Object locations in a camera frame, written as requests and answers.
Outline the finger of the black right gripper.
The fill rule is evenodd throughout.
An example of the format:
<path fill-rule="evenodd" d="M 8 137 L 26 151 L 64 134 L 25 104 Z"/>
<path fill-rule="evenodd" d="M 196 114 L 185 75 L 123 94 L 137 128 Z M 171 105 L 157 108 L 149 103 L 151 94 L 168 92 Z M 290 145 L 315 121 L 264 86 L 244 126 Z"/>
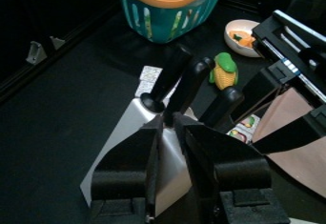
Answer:
<path fill-rule="evenodd" d="M 326 136 L 326 105 L 291 121 L 252 144 L 262 154 L 298 149 Z"/>
<path fill-rule="evenodd" d="M 238 123 L 248 115 L 262 109 L 280 92 L 292 74 L 282 69 L 262 69 L 246 84 L 242 92 L 244 100 L 231 113 L 231 119 Z"/>

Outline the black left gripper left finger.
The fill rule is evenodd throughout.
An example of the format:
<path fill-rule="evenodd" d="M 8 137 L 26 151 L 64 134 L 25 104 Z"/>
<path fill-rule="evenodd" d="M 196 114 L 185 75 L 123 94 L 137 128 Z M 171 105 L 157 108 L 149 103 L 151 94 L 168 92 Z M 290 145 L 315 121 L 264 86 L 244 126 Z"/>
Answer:
<path fill-rule="evenodd" d="M 156 115 L 103 156 L 91 184 L 91 224 L 153 224 L 163 120 Z"/>

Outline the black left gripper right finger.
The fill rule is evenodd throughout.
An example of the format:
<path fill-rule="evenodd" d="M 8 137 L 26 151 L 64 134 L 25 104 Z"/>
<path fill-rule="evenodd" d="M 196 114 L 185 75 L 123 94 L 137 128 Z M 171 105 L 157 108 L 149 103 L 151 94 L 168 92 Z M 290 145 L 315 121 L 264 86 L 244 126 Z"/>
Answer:
<path fill-rule="evenodd" d="M 200 224 L 290 224 L 259 152 L 180 113 L 173 124 Z"/>

